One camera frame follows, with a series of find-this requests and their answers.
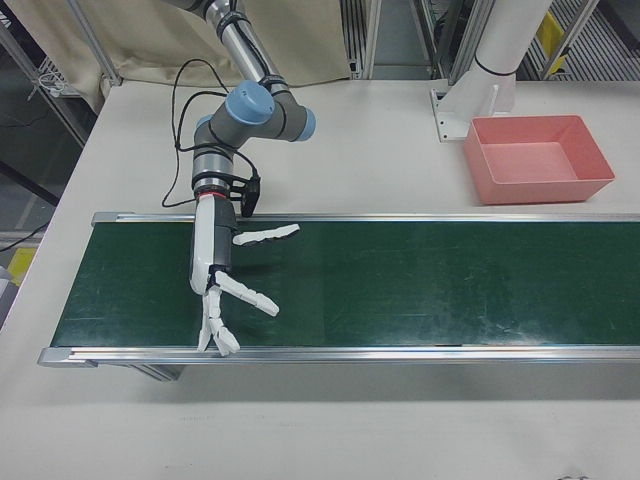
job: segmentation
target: blue joint cap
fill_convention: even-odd
[[[296,142],[304,142],[305,140],[309,140],[313,133],[316,131],[316,116],[307,107],[304,107],[304,109],[307,111],[307,123],[304,124],[302,133],[298,138],[296,138]]]
[[[245,125],[268,122],[276,108],[269,91],[251,80],[245,80],[234,88],[224,104],[229,115]]]
[[[202,117],[200,120],[198,120],[198,124],[196,125],[196,130],[200,128],[201,125],[204,125],[212,118],[213,118],[213,114],[205,115],[204,117]]]

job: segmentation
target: white table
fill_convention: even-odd
[[[526,207],[477,204],[461,145],[437,142],[432,86],[298,90],[318,131],[304,144],[247,145],[263,177],[258,211],[638,213],[640,84],[519,85],[515,113],[582,115],[618,176],[584,204]],[[38,367],[93,213],[161,211],[174,169],[169,95],[112,90],[0,333],[0,478],[637,476],[640,366],[189,367],[173,384]],[[176,199],[190,193],[183,166]]]

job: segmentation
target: white robotic finger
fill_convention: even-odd
[[[204,352],[211,340],[211,326],[209,325],[209,296],[202,296],[202,328],[198,336],[198,351]]]
[[[226,357],[240,350],[236,337],[224,326],[220,311],[219,287],[213,286],[202,296],[202,329],[198,338],[198,351],[204,352],[213,336],[220,355]]]
[[[297,223],[274,228],[273,230],[261,230],[259,232],[244,232],[233,237],[234,245],[252,246],[269,240],[282,240],[289,238],[300,231]]]
[[[215,332],[213,334],[213,341],[216,343],[220,355],[226,357],[230,353],[236,353],[240,350],[240,344],[236,340],[236,337],[224,326],[222,319],[210,318],[209,325],[211,326],[211,331]]]
[[[220,290],[234,297],[247,302],[249,305],[262,310],[268,315],[275,317],[280,308],[269,297],[247,288],[242,283],[234,280],[225,272],[216,272],[216,283],[220,286]]]

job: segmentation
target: pink tray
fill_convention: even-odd
[[[488,205],[582,202],[615,178],[577,115],[474,118],[464,151]]]

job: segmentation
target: metal frame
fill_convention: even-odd
[[[364,70],[367,22],[364,0],[341,0],[342,32],[347,49],[351,79],[360,80]]]
[[[92,224],[111,222],[192,222],[193,215],[136,215],[101,212]],[[248,221],[483,221],[483,222],[640,222],[640,214],[469,214],[469,215],[256,215]],[[412,347],[243,347],[229,357],[216,350],[194,348],[49,347],[38,364],[47,367],[97,367],[117,365],[135,368],[157,380],[176,380],[176,367],[204,364],[247,363],[487,363],[487,362],[640,362],[640,346],[620,345],[495,345]]]
[[[562,40],[553,51],[544,68],[540,72],[540,80],[549,79],[549,77],[551,76],[551,69],[558,61],[558,58],[560,58],[562,55],[565,55],[569,48],[571,48],[571,45],[573,44],[575,39],[578,38],[578,35],[580,35],[580,32],[589,21],[589,18],[591,18],[591,14],[598,6],[598,3],[600,3],[600,0],[583,0],[583,2],[580,4],[580,8],[576,12],[575,17],[573,17],[571,24],[567,27],[567,30],[562,36]]]
[[[18,44],[16,39],[13,38],[9,30],[4,26],[1,26],[0,28],[0,44],[2,44],[2,46],[7,50],[7,53],[9,53],[13,58],[20,70],[22,70],[29,81],[34,85],[34,88],[40,94],[42,99],[54,111],[73,139],[78,143],[78,145],[84,147],[85,143],[87,143],[87,139],[89,138],[89,133],[84,126],[78,122],[73,112],[64,103],[64,100],[51,98],[47,91],[40,86],[38,83],[40,72],[31,62],[31,59]]]
[[[556,0],[551,11],[565,28],[574,20],[583,0]],[[551,74],[557,81],[638,81],[640,59],[615,34],[607,16],[599,8],[592,11],[569,49],[562,69]],[[541,73],[553,52],[547,54],[539,41],[533,42],[523,63],[528,79],[540,80]]]
[[[373,67],[376,61],[376,45],[378,43],[378,28],[380,27],[380,13],[382,12],[382,0],[371,0],[369,6],[369,21],[367,24],[367,44],[364,50],[364,67],[362,79],[373,78]]]
[[[484,32],[484,27],[487,24],[494,2],[495,0],[475,0],[473,2],[469,23],[467,23],[467,28],[460,42],[458,54],[451,67],[449,85],[453,85],[460,80],[460,77],[471,67],[473,56],[480,43],[480,38],[482,38],[482,33]]]
[[[442,27],[440,41],[436,47],[436,56],[433,63],[438,65],[440,76],[444,78],[447,78],[451,72],[450,66],[453,62],[451,62],[451,59],[449,58],[449,49],[451,48],[451,41],[453,40],[453,34],[456,31],[456,26],[463,4],[464,0],[451,1],[449,10],[447,11],[447,19]]]
[[[434,78],[434,76],[438,75],[441,76],[442,65],[435,61],[438,49],[436,47],[435,38],[433,36],[435,25],[429,11],[428,0],[413,0],[412,8],[418,27],[418,32],[422,34],[424,48],[427,51],[429,59],[431,60],[431,78]]]
[[[11,180],[26,188],[31,193],[37,195],[45,202],[53,205],[54,207],[58,206],[58,203],[60,202],[60,198],[58,196],[54,195],[49,190],[34,182],[29,177],[23,175],[11,165],[2,160],[0,160],[0,174],[6,175]]]
[[[84,33],[84,36],[87,39],[89,48],[91,49],[93,56],[96,58],[96,60],[100,64],[100,68],[102,68],[102,72],[109,79],[109,83],[111,83],[111,86],[122,85],[122,77],[116,70],[116,67],[113,65],[111,58],[109,58],[109,55],[107,54],[107,51],[104,49],[104,47],[100,43],[100,40],[98,40],[98,36],[96,35],[96,32],[93,30],[93,27],[89,22],[89,19],[84,14],[84,11],[82,10],[82,7],[78,3],[78,1],[67,0],[67,5],[69,6],[71,13],[73,13],[73,16],[78,22],[78,26],[82,30],[82,33]]]

